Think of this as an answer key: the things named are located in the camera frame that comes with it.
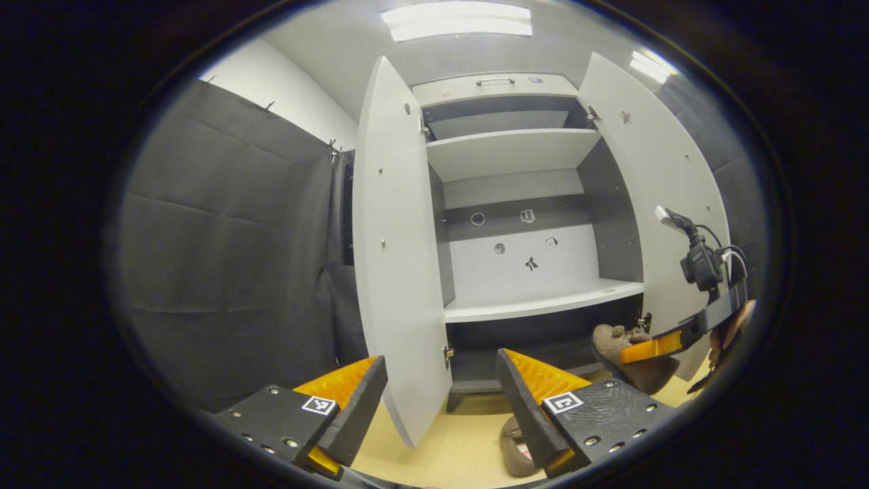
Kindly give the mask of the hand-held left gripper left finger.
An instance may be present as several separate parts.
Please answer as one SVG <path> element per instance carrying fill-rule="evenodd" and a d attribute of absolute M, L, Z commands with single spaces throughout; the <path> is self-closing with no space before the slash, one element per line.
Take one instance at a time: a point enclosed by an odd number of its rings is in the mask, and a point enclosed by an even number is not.
<path fill-rule="evenodd" d="M 215 423 L 284 465 L 339 480 L 353 464 L 388 383 L 378 355 L 301 386 L 271 384 L 214 415 Z"/>

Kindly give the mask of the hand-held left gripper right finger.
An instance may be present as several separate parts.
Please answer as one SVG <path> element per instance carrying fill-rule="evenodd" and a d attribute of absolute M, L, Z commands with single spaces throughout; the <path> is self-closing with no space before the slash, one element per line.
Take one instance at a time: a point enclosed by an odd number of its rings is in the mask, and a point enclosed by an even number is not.
<path fill-rule="evenodd" d="M 676 414 L 622 380 L 590 382 L 506 348 L 497 350 L 496 374 L 531 459 L 547 477 L 614 458 Z"/>

